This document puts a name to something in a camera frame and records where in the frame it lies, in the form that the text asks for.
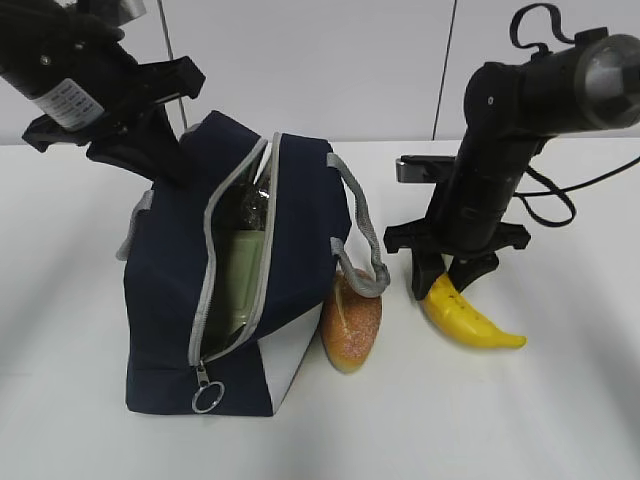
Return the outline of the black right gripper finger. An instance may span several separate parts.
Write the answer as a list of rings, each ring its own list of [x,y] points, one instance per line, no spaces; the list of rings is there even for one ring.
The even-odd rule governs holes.
[[[469,285],[482,276],[495,271],[499,266],[496,253],[490,253],[472,259],[454,257],[448,269],[448,276],[458,292],[463,292]]]
[[[414,298],[424,300],[434,282],[444,272],[445,263],[439,253],[413,249],[411,288]]]

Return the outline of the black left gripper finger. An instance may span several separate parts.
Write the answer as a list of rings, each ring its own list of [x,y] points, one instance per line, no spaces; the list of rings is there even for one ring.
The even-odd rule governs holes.
[[[156,105],[140,115],[135,142],[141,155],[141,171],[151,179],[164,179],[185,187],[193,177],[190,157],[182,150],[164,106]]]
[[[159,175],[153,160],[156,139],[146,133],[126,133],[103,137],[91,142],[86,155],[94,162],[127,170],[149,180]]]

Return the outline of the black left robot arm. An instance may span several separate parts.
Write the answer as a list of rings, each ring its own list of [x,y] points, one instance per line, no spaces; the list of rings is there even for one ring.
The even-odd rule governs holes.
[[[4,1],[1,77],[43,113],[22,135],[35,150],[73,144],[94,162],[184,186],[193,162],[165,106],[196,98],[206,77],[188,56],[143,64],[124,49],[123,25],[145,12],[141,1]]]

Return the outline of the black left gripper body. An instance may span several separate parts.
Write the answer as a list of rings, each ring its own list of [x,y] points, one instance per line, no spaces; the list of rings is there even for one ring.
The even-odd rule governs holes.
[[[117,135],[157,107],[197,98],[206,79],[188,56],[140,64],[116,44],[74,50],[65,71],[51,64],[41,72],[49,84],[31,102],[43,115],[22,135],[37,150]]]

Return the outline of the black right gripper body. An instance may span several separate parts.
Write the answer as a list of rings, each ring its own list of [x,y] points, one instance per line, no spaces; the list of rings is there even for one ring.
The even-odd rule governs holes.
[[[448,206],[445,191],[435,190],[424,217],[386,228],[386,251],[395,254],[404,248],[422,249],[472,259],[506,247],[523,250],[530,242],[523,225],[502,221],[503,209],[489,210],[482,205],[449,211]]]

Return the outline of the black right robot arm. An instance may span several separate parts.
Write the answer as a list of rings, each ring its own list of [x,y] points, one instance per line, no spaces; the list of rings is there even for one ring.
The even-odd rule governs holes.
[[[484,64],[466,87],[467,127],[458,152],[404,155],[396,162],[399,182],[434,186],[424,217],[384,234],[389,253],[407,249],[412,255],[416,299],[426,298],[442,275],[463,290],[496,270],[501,249],[526,248],[529,232],[503,217],[547,142],[639,121],[638,39],[604,27],[566,37],[559,8],[547,10],[565,49],[531,42],[524,64]]]

